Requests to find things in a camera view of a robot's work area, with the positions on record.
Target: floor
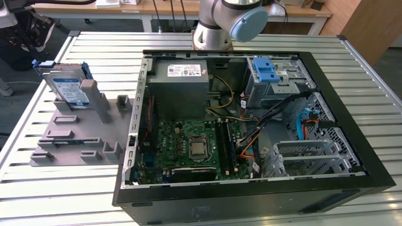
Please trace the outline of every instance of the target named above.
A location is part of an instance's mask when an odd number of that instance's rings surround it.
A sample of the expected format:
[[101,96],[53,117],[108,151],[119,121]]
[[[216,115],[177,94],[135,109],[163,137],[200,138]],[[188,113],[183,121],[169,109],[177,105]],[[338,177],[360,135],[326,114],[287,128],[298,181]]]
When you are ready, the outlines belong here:
[[[53,59],[57,55],[69,31],[141,32],[143,27],[139,20],[91,19],[91,23],[85,24],[83,19],[61,19],[61,26],[53,29],[44,50],[48,53],[48,59]],[[380,75],[399,98],[402,98],[401,62],[402,48],[390,48],[374,66],[376,73]],[[12,82],[9,83],[9,86],[13,89],[13,95],[11,97],[0,96],[0,133],[11,133],[41,79],[33,70],[25,72],[13,71],[1,58],[0,72],[1,79],[5,82]],[[7,136],[0,135],[0,148],[5,141]]]

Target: wooden desk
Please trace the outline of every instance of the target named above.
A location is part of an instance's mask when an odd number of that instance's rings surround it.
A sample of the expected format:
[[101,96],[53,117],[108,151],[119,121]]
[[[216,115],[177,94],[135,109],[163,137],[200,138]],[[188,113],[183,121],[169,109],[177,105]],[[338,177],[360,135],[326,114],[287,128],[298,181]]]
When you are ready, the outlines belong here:
[[[160,19],[172,19],[169,0],[155,0]],[[184,19],[179,0],[173,0],[175,19]],[[199,3],[183,2],[188,20],[198,20]],[[95,8],[95,3],[84,6],[36,4],[33,6],[39,14],[53,18],[108,18],[108,19],[140,19],[143,21],[144,32],[152,32],[151,20],[156,19],[156,12],[152,0],[141,0],[137,5],[123,5],[119,8]],[[327,18],[332,17],[331,11],[323,6],[320,11],[302,8],[299,6],[286,6],[288,22],[311,23],[308,35],[318,35]],[[283,22],[283,16],[270,16],[268,22]]]

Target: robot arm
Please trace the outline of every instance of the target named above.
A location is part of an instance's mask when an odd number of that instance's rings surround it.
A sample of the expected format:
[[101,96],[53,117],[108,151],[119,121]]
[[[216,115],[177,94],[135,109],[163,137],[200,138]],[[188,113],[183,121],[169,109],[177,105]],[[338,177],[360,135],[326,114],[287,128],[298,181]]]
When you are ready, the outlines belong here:
[[264,28],[268,14],[262,0],[202,0],[194,46],[202,50],[231,49],[231,38],[250,41]]

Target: blue latch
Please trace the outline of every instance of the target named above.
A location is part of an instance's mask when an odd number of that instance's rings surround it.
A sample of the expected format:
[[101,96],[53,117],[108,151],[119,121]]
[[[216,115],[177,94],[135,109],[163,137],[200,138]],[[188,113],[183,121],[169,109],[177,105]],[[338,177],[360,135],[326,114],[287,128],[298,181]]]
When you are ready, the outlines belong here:
[[32,60],[32,68],[36,71],[36,73],[39,74],[39,76],[43,78],[43,75],[40,74],[37,68],[40,67],[48,67],[52,68],[55,66],[56,62],[52,60],[47,60],[44,62],[39,62],[37,60]]
[[258,73],[258,80],[260,82],[276,82],[280,81],[275,73],[275,66],[271,61],[266,57],[255,57],[252,58],[254,67]]

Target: metal grated table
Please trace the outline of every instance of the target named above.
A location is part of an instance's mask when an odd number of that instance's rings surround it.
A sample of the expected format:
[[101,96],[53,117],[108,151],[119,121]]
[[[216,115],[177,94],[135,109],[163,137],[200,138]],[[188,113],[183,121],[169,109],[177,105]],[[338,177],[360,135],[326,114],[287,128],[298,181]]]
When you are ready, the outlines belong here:
[[[334,210],[308,215],[227,220],[191,225],[338,226],[402,224],[402,103],[347,41],[326,36],[260,35],[234,42],[242,50],[308,51],[336,89],[397,186]],[[91,66],[108,98],[133,97],[143,49],[191,49],[187,33],[81,32],[68,37],[57,62]],[[136,225],[111,205],[117,166],[28,165],[55,106],[41,82],[0,152],[0,225]]]

